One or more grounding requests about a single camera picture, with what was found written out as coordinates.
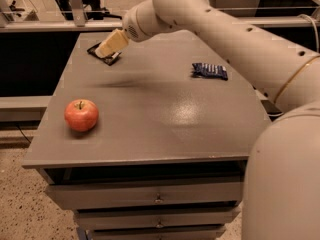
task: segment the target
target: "dresser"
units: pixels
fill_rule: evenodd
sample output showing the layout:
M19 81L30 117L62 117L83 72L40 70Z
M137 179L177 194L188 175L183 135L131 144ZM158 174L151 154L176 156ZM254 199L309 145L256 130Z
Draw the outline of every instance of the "dresser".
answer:
M252 86L196 36L130 42L108 66L80 34L23 161L94 240L209 240L239 214L250 149L270 120ZM229 80L193 77L224 65ZM97 125L69 129L64 108L92 100Z

